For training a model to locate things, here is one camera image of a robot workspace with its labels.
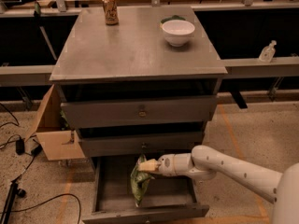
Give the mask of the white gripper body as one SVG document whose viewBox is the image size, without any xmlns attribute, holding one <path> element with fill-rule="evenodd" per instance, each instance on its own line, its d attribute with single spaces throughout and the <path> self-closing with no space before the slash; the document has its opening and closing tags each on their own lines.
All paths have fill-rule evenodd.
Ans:
<svg viewBox="0 0 299 224">
<path fill-rule="evenodd" d="M 159 158 L 159 168 L 158 171 L 161 175 L 164 176 L 174 176 L 175 168 L 174 168 L 174 154 L 163 155 Z"/>
</svg>

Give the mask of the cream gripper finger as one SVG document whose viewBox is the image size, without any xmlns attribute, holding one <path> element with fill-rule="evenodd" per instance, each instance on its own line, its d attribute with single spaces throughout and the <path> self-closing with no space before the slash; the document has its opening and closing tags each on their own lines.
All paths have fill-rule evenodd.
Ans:
<svg viewBox="0 0 299 224">
<path fill-rule="evenodd" d="M 148 160 L 148 161 L 140 162 L 138 164 L 138 171 L 139 172 L 154 173 L 154 172 L 158 171 L 160 165 L 161 164 L 158 161 L 156 161 L 155 159 L 151 159 L 151 160 Z"/>
</svg>

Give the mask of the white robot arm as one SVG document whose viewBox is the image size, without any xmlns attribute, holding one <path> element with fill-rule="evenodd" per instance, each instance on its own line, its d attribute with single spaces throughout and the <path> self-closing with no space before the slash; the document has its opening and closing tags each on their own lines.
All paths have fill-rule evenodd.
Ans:
<svg viewBox="0 0 299 224">
<path fill-rule="evenodd" d="M 198 180 L 223 173 L 274 205 L 272 224 L 299 224 L 299 163 L 280 173 L 200 145 L 190 153 L 166 154 L 141 162 L 138 170 Z"/>
</svg>

